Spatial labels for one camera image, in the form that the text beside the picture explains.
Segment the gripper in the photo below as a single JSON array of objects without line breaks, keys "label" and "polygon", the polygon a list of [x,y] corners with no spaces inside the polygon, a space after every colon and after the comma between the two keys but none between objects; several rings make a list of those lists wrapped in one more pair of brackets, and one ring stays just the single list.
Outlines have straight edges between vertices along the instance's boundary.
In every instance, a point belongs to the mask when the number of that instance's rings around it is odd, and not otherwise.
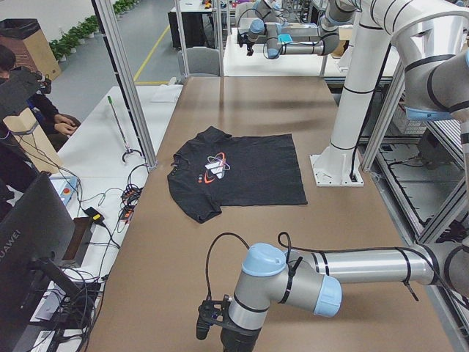
[{"label": "gripper", "polygon": [[221,330],[221,342],[224,352],[252,352],[261,329],[249,330],[224,323]]},{"label": "gripper", "polygon": [[247,56],[252,56],[254,54],[254,50],[253,49],[253,46],[255,44],[255,42],[253,42],[252,40],[250,40],[249,38],[247,38],[245,40],[245,44],[247,46]]}]

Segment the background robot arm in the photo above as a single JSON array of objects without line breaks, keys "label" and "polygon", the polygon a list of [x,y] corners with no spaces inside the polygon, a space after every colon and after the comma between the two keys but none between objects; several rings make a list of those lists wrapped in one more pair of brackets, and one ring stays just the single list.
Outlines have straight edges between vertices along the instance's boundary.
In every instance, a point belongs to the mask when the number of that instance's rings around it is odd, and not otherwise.
[{"label": "background robot arm", "polygon": [[409,120],[457,120],[468,155],[468,52],[420,59],[405,68],[405,111]]}]

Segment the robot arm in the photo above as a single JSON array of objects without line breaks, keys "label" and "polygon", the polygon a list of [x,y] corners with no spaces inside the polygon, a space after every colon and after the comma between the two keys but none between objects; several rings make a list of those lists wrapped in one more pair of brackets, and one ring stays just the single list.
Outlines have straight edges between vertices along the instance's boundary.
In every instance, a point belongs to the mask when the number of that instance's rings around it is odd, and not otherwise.
[{"label": "robot arm", "polygon": [[251,56],[258,38],[264,37],[262,53],[267,59],[292,54],[327,56],[340,43],[339,27],[348,23],[356,10],[356,6],[345,1],[329,1],[316,23],[287,23],[282,18],[280,5],[274,1],[255,1],[256,18],[246,31],[238,32],[237,43],[245,46]]},{"label": "robot arm", "polygon": [[272,302],[333,317],[346,283],[416,281],[468,295],[468,243],[346,251],[282,251],[256,243],[242,264],[221,330],[225,351],[252,351]]}]

